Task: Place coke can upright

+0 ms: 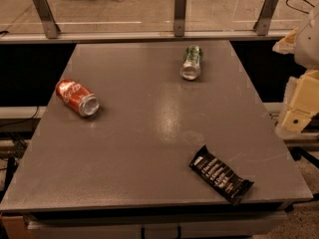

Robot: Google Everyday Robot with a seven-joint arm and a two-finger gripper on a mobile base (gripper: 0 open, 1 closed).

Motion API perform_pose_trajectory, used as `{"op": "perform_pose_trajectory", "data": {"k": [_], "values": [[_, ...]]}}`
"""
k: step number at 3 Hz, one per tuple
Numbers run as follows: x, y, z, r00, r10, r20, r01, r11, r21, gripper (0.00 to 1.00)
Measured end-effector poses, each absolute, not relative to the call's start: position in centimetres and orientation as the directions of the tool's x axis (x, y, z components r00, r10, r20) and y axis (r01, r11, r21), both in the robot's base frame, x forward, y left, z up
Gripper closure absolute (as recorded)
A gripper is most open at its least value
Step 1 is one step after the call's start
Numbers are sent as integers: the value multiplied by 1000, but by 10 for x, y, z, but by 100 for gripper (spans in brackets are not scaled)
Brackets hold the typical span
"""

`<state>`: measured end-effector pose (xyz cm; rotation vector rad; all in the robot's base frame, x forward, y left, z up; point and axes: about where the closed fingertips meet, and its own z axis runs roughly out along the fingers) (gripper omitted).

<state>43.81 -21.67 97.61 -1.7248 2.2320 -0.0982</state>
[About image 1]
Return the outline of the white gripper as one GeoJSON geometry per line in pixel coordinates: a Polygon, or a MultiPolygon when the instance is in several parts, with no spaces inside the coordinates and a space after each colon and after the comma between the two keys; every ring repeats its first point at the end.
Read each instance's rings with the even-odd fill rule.
{"type": "Polygon", "coordinates": [[[295,62],[307,70],[299,78],[290,77],[286,86],[286,112],[281,125],[288,131],[301,132],[319,114],[319,4],[312,8],[301,25],[272,47],[272,51],[294,53],[295,62]]]}

